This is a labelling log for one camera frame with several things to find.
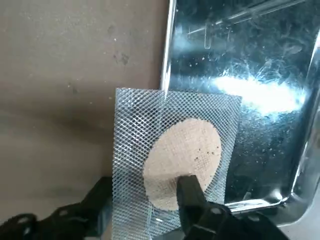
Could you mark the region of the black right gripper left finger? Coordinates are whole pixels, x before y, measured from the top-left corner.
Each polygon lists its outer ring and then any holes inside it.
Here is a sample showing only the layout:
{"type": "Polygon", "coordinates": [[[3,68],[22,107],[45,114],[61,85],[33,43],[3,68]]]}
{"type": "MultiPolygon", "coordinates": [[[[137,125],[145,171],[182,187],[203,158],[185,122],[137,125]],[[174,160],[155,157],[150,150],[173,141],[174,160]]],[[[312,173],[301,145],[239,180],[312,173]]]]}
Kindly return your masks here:
{"type": "Polygon", "coordinates": [[[33,213],[15,215],[0,225],[2,240],[84,240],[100,238],[112,215],[112,177],[100,178],[80,202],[57,208],[39,220],[33,213]]]}

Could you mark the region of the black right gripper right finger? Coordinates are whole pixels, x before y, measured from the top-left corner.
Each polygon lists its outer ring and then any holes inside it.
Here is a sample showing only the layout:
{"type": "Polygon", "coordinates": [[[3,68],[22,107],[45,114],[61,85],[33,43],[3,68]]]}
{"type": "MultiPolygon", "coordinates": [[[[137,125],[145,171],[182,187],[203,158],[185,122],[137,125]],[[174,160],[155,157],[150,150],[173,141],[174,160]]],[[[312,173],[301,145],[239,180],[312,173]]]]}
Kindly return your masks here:
{"type": "Polygon", "coordinates": [[[233,214],[207,201],[196,175],[177,178],[176,197],[185,240],[287,240],[288,237],[260,213],[233,214]]]}

